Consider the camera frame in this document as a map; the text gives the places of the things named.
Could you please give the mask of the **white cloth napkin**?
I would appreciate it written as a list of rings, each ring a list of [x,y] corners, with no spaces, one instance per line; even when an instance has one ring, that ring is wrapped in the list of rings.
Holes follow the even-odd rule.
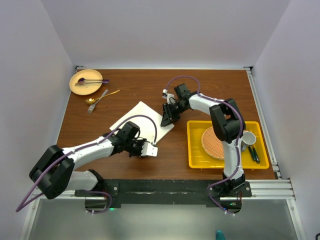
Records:
[[[143,116],[133,117],[129,119],[129,121],[135,123],[140,128],[139,136],[147,139],[149,142],[154,142],[157,144],[166,134],[168,134],[174,128],[174,125],[172,123],[167,126],[161,126],[163,117],[147,104],[140,101],[130,111],[128,111],[113,125],[111,125],[109,129],[114,130],[124,120],[137,115]]]

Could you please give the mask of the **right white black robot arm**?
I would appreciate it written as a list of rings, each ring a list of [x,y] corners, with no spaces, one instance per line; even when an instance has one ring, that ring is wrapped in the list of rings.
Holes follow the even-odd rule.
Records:
[[[221,100],[200,92],[191,92],[184,83],[176,86],[174,91],[175,95],[168,93],[166,88],[162,91],[162,97],[167,102],[162,105],[160,126],[166,127],[177,122],[187,110],[208,114],[224,154],[223,180],[211,187],[220,188],[227,196],[235,196],[246,181],[241,157],[241,142],[246,125],[235,100]]]

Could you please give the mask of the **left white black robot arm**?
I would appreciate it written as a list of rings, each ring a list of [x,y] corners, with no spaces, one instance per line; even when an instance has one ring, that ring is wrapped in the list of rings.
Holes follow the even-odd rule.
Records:
[[[29,178],[49,200],[65,191],[85,190],[99,196],[104,190],[102,177],[94,170],[77,168],[94,160],[127,152],[130,157],[155,157],[154,142],[139,136],[140,127],[132,121],[99,138],[74,147],[47,148],[29,173]]]

